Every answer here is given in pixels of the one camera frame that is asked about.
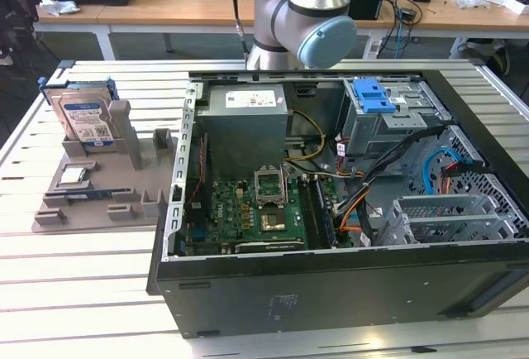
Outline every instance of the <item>wooden desk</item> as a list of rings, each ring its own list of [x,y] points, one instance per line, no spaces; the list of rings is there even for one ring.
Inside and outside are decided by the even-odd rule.
[[[245,26],[254,25],[254,0],[239,0]],[[131,0],[126,7],[107,6],[98,16],[104,24],[177,24],[234,26],[231,0]],[[357,21],[363,28],[389,27],[393,17]]]
[[[398,2],[399,5],[406,7],[406,1],[399,0]],[[451,0],[431,0],[430,3],[420,2],[418,4],[422,8],[423,16],[421,22],[417,25],[417,30],[529,31],[528,15],[519,16],[499,5],[492,4],[490,9],[486,7],[459,9]],[[392,15],[392,7],[389,3],[384,2],[380,18],[390,20]]]
[[[101,14],[105,5],[81,5],[80,12],[72,14],[63,14],[61,16],[52,16],[44,12],[37,6],[39,22],[46,24],[97,24],[98,16]]]
[[[423,17],[413,30],[414,36],[529,39],[529,16],[518,16],[496,5],[490,9],[459,9],[451,0],[420,5]],[[77,15],[43,16],[36,29],[92,32],[98,37],[105,60],[116,59],[109,37],[113,32],[164,34],[167,51],[173,49],[171,33],[235,34],[231,0],[131,0],[125,7],[82,8]],[[239,13],[245,32],[253,33],[253,0],[239,0]],[[369,37],[364,58],[376,58],[380,43],[393,25],[393,9],[383,2],[377,21],[357,21],[356,25],[359,35]]]

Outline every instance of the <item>power supply label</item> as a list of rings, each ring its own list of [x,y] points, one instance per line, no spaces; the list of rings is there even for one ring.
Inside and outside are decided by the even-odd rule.
[[[77,138],[88,146],[110,146],[113,141],[110,129],[101,119],[98,103],[65,104],[64,113]]]
[[[226,93],[226,108],[275,107],[273,90],[234,90]]]

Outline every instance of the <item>green circuit board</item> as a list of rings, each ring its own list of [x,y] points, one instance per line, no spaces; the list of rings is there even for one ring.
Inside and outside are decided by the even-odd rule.
[[[331,207],[338,200],[334,181],[322,179],[322,187],[326,203]],[[280,193],[277,179],[260,179],[261,195]],[[308,248],[296,179],[288,180],[285,193],[285,205],[260,208],[254,180],[214,181],[211,219],[205,228],[192,228],[195,248],[210,252],[218,250],[220,244],[292,240],[303,242]]]
[[[278,189],[273,185],[272,181],[270,183],[261,182],[261,194],[276,194]],[[278,212],[284,213],[284,228],[266,231],[262,228],[263,209],[259,209],[255,199],[254,181],[216,181],[213,189],[213,221],[208,225],[208,240],[251,242],[300,239],[300,242],[305,242],[305,227],[299,209],[295,180],[288,183],[286,189],[288,200],[284,208],[277,209]],[[238,189],[242,190],[241,198],[237,197]]]

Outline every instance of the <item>blue hard drive label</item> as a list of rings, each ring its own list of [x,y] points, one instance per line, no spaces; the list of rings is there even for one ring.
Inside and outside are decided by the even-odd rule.
[[[108,124],[102,120],[99,103],[64,104],[64,114],[79,141],[87,146],[110,146],[114,140]]]

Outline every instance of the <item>motherboard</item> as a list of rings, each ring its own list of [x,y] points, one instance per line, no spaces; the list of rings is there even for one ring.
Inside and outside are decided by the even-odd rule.
[[[329,248],[334,242],[330,211],[338,196],[332,179],[284,179],[281,170],[214,181],[211,195],[210,217],[189,226],[194,255]]]

